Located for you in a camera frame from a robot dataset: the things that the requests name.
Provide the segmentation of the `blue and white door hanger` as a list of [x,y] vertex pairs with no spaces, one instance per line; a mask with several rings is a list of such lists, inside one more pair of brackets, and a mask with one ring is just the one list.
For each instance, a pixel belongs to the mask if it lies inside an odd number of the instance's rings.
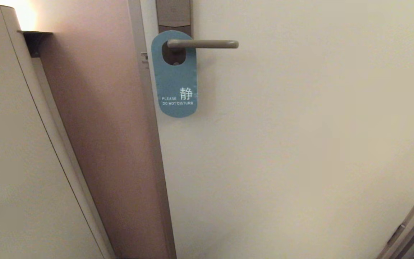
[[185,49],[184,62],[172,65],[163,58],[163,46],[170,39],[190,40],[180,31],[165,31],[155,37],[151,45],[152,64],[159,107],[174,118],[194,114],[198,107],[197,53]]

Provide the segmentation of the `brown metal lock plate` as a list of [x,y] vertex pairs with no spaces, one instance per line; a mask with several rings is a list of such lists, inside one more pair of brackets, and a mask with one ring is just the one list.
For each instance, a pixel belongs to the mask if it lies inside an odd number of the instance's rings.
[[[179,31],[192,36],[191,0],[156,0],[156,10],[159,33]],[[186,59],[186,50],[169,48],[165,42],[162,57],[169,65],[180,65]]]

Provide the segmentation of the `dark wall lamp shelf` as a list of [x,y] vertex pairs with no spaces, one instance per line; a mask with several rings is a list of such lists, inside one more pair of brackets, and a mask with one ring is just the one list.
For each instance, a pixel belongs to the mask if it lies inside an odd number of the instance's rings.
[[23,35],[31,58],[41,57],[39,49],[43,41],[53,35],[52,32],[41,31],[18,31],[18,33]]

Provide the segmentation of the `beige curved wall panel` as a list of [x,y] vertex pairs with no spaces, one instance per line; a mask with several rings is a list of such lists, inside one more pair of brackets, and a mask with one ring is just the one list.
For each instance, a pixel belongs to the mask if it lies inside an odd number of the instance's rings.
[[0,5],[0,259],[114,259],[40,58]]

